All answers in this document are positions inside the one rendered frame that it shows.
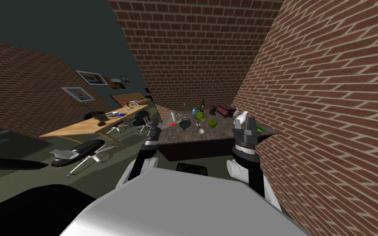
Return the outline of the large framed picture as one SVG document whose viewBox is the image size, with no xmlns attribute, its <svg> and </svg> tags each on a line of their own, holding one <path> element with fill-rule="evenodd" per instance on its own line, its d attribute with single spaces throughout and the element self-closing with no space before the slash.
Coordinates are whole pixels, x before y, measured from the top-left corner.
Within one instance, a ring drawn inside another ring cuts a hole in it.
<svg viewBox="0 0 378 236">
<path fill-rule="evenodd" d="M 92 86 L 108 86 L 108 83 L 99 73 L 75 70 L 75 72 L 88 84 Z"/>
</svg>

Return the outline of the dark orange picture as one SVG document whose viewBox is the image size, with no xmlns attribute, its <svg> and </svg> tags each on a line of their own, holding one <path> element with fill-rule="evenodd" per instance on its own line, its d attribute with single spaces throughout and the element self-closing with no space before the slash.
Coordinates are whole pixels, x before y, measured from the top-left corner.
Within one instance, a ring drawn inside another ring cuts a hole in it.
<svg viewBox="0 0 378 236">
<path fill-rule="evenodd" d="M 104 77 L 105 81 L 114 89 L 125 89 L 122 81 L 120 79 Z"/>
</svg>

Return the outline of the dark marbled table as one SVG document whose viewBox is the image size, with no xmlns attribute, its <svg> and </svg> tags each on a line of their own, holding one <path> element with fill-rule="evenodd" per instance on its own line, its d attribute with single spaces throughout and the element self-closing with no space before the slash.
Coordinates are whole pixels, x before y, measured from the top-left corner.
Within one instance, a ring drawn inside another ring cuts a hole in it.
<svg viewBox="0 0 378 236">
<path fill-rule="evenodd" d="M 179 122 L 186 116 L 190 118 L 191 126 L 183 131 L 179 127 Z M 177 112 L 175 126 L 171 114 L 162 122 L 162 131 L 158 140 L 158 151 L 160 151 L 168 161 L 183 161 L 190 159 L 201 159 L 231 155 L 232 147 L 235 145 L 232 129 L 234 128 L 234 118 L 225 118 L 220 114 L 212 116 L 207 114 L 207 120 L 200 123 L 204 134 L 198 133 L 196 118 L 191 113 L 183 114 Z M 217 127 L 210 128 L 208 122 L 216 120 Z"/>
</svg>

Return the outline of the brown wooden board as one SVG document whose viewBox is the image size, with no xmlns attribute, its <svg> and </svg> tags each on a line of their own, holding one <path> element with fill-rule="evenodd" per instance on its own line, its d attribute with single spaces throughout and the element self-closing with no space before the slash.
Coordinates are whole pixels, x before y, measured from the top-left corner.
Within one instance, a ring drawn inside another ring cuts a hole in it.
<svg viewBox="0 0 378 236">
<path fill-rule="evenodd" d="M 128 103 L 131 103 L 132 101 L 136 100 L 143 100 L 146 99 L 141 93 L 127 93 L 127 94 L 121 94 L 121 95 L 112 95 L 111 96 L 120 106 L 124 106 L 125 103 L 123 101 L 126 101 Z"/>
</svg>

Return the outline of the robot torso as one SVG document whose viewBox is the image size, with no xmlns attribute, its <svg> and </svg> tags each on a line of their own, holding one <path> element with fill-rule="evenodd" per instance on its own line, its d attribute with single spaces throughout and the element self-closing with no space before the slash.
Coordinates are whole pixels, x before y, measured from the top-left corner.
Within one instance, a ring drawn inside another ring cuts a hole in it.
<svg viewBox="0 0 378 236">
<path fill-rule="evenodd" d="M 311 236 L 250 188 L 232 180 L 152 168 L 87 206 L 60 236 Z"/>
</svg>

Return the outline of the red toaster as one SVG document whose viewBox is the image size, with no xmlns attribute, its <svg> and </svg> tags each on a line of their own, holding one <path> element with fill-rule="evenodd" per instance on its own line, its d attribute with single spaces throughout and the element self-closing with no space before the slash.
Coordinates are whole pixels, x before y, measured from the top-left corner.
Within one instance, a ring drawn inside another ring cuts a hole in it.
<svg viewBox="0 0 378 236">
<path fill-rule="evenodd" d="M 233 117 L 237 108 L 231 105 L 219 104 L 216 111 L 220 113 L 223 117 Z"/>
</svg>

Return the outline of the long wooden desk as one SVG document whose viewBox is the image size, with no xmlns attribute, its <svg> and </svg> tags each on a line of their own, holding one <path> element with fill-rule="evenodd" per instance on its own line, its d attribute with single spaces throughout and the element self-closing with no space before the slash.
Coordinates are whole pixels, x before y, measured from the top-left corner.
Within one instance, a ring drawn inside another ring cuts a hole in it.
<svg viewBox="0 0 378 236">
<path fill-rule="evenodd" d="M 107 133 L 107 129 L 116 125 L 117 123 L 123 121 L 126 118 L 131 117 L 134 113 L 143 110 L 146 108 L 148 105 L 147 103 L 151 102 L 150 99 L 143 99 L 137 101 L 138 106 L 131 105 L 132 109 L 131 110 L 126 110 L 125 107 L 119 108 L 118 110 L 114 110 L 113 112 L 119 112 L 119 113 L 124 113 L 125 115 L 122 117 L 114 117 L 114 118 L 109 118 L 107 121 L 105 121 L 105 124 L 103 126 L 99 126 L 98 123 L 99 121 L 92 118 L 89 120 L 85 120 L 73 125 L 69 125 L 65 128 L 61 128 L 59 130 L 55 130 L 52 132 L 49 132 L 47 134 L 41 135 L 41 137 L 62 137 L 66 138 L 72 141 L 76 141 L 79 143 L 83 143 L 77 138 L 72 138 L 74 135 L 84 135 L 84 134 L 98 134 L 101 135 L 109 140 L 114 141 L 117 145 L 124 146 L 119 140 L 115 139 L 111 135 Z"/>
</svg>

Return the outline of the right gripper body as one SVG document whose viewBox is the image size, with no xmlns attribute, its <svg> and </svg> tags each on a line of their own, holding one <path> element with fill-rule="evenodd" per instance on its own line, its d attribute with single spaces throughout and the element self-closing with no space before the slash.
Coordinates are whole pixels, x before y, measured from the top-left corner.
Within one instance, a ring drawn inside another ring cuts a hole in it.
<svg viewBox="0 0 378 236">
<path fill-rule="evenodd" d="M 253 129 L 237 129 L 232 130 L 234 134 L 234 139 L 237 142 L 258 142 L 259 141 L 259 131 L 256 127 Z"/>
</svg>

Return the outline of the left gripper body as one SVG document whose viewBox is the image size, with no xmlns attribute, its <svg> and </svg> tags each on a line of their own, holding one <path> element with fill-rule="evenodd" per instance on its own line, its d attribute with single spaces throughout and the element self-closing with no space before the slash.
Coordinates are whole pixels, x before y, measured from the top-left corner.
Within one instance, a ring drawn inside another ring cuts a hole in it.
<svg viewBox="0 0 378 236">
<path fill-rule="evenodd" d="M 156 118 L 153 120 L 149 128 L 146 143 L 157 143 L 161 131 L 162 131 L 162 123 L 159 122 L 158 118 Z"/>
</svg>

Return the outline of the dark round pan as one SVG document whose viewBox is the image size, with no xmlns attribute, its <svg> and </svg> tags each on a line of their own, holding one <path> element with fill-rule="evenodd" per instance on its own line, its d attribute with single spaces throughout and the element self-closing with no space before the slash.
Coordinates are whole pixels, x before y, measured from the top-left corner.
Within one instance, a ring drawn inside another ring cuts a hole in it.
<svg viewBox="0 0 378 236">
<path fill-rule="evenodd" d="M 181 121 L 179 122 L 179 127 L 185 131 L 187 128 L 191 126 L 190 118 L 184 116 Z"/>
</svg>

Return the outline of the framed portrait picture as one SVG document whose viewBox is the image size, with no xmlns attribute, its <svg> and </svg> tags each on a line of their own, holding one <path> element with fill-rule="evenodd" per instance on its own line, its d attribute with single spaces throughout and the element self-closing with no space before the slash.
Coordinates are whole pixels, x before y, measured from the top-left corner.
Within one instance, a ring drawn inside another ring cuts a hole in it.
<svg viewBox="0 0 378 236">
<path fill-rule="evenodd" d="M 95 100 L 81 87 L 61 87 L 61 89 L 63 89 L 66 93 L 71 95 L 79 102 L 88 102 Z"/>
</svg>

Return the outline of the white jug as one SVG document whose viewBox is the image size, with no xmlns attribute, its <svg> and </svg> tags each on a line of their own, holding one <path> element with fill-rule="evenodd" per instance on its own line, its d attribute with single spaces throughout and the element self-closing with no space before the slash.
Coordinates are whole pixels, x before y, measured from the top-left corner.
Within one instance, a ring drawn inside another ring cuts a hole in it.
<svg viewBox="0 0 378 236">
<path fill-rule="evenodd" d="M 241 114 L 239 114 L 239 115 L 235 118 L 235 120 L 234 120 L 233 123 L 235 123 L 235 122 L 238 120 L 238 121 L 240 122 L 240 124 L 243 124 L 243 123 L 246 121 L 246 119 L 247 119 L 247 114 L 248 114 L 247 111 L 243 111 Z"/>
</svg>

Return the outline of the tipped black office chair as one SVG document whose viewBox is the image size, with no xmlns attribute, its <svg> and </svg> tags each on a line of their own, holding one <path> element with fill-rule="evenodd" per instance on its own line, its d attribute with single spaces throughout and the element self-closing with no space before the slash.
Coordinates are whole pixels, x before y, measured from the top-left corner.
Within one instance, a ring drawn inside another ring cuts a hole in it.
<svg viewBox="0 0 378 236">
<path fill-rule="evenodd" d="M 53 168 L 62 168 L 74 163 L 79 163 L 67 175 L 68 178 L 72 178 L 75 175 L 75 170 L 85 161 L 88 159 L 94 159 L 98 165 L 101 165 L 104 162 L 98 158 L 98 154 L 117 147 L 118 145 L 106 144 L 104 140 L 94 139 L 82 143 L 70 150 L 53 150 L 51 151 L 51 154 L 55 156 L 55 159 L 52 161 L 50 166 Z"/>
</svg>

